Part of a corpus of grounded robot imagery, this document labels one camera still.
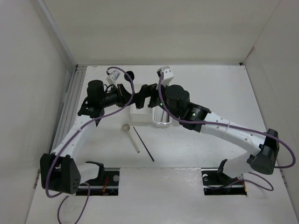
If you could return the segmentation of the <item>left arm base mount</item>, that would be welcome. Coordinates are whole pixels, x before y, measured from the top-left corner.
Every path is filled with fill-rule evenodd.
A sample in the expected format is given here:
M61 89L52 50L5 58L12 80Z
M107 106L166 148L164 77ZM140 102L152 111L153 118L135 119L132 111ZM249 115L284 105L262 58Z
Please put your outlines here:
M90 186L91 196L117 196L119 193L120 169L105 168L103 163L88 161L78 166L81 176L77 196L86 196Z

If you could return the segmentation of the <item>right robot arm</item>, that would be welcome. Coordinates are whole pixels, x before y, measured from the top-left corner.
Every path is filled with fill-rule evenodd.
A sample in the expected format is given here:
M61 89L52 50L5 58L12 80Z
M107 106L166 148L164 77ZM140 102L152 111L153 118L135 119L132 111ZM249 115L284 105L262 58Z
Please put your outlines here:
M279 152L277 131L269 129L264 133L238 126L210 109L192 103L189 92L180 85L143 85L134 96L138 109L143 108L146 98L150 98L149 108L159 106L165 109L182 127L223 139L246 151L221 162L216 172L220 183L226 184L234 177L251 171L273 174Z

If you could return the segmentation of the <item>dark thin chopstick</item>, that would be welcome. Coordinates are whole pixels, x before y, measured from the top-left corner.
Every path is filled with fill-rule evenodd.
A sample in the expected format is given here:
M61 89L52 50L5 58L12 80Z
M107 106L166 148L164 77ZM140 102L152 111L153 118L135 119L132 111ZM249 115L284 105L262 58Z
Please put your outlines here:
M135 133L137 134L139 140L141 141L142 145L144 146L145 150L147 151L148 155L150 156L151 160L152 160L153 162L155 162L153 156L152 156L151 153L149 152L148 148L146 147L145 143L143 142L141 136L139 135L139 133L137 132L137 130L136 130L136 128L135 128L134 126L133 126L133 129L134 129Z

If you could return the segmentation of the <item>white perforated basket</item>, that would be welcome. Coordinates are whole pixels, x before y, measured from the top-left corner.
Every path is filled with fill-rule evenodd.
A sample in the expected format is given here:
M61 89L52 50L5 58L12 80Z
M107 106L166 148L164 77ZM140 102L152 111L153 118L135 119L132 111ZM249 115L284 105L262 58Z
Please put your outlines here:
M172 122L172 117L159 106L152 109L152 121L157 127L167 127Z

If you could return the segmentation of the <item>white square box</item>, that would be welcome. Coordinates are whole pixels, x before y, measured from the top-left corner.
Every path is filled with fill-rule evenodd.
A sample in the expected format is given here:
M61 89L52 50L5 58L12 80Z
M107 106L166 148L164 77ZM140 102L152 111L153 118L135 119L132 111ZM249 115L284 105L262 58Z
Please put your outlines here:
M152 123L152 108L150 103L150 86L148 84L134 84L135 93L131 102L130 118L132 122Z

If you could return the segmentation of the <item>cream wooden spoon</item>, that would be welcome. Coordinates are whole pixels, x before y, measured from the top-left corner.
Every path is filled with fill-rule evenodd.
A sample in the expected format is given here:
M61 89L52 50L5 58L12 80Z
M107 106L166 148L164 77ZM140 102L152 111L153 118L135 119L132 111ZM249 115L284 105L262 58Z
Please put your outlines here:
M138 146L137 146L137 144L136 144L136 142L135 142L135 140L134 140L134 138L133 138L133 136L130 132L130 125L129 124L122 125L121 130L129 137L129 139L130 139L133 147L137 151L137 153L140 153L140 150L139 150L139 148L138 148Z

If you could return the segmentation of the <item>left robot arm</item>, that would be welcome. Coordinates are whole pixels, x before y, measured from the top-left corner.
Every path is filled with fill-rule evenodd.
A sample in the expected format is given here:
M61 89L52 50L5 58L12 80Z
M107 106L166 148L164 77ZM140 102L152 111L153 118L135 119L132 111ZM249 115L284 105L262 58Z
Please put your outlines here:
M77 118L61 143L48 154L40 158L41 184L47 197L52 198L51 191L58 195L73 195L81 184L91 181L100 185L105 178L102 163L87 161L81 166L76 160L87 137L97 128L103 118L104 109L116 105L123 110L134 101L135 93L129 93L122 84L112 91L106 91L100 80L88 83L87 97L78 111Z

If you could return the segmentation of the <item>aluminium rail frame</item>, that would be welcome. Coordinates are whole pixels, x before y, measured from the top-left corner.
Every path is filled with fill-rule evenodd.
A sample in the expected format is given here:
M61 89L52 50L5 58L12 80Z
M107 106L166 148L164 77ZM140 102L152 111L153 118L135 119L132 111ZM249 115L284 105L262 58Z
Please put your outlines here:
M69 77L70 80L66 83L63 92L54 133L48 150L49 153L62 142L74 123L86 69L86 66L78 64L75 66L72 74L67 73L67 77Z

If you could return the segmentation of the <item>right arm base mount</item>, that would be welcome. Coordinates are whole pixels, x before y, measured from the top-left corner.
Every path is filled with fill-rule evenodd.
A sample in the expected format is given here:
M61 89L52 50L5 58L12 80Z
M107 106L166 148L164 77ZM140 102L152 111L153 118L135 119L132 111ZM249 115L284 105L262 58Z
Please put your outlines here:
M223 174L223 167L227 159L218 168L202 168L203 191L206 196L247 195L243 175L231 178Z

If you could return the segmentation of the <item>black spoon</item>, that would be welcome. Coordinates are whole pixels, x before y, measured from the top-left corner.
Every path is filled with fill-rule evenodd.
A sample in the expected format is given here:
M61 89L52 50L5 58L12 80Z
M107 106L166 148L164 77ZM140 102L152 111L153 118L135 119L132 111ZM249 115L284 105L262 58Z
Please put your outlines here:
M124 74L124 79L128 82L133 81L135 78L135 75L133 73L133 71L128 70L126 71L126 73Z

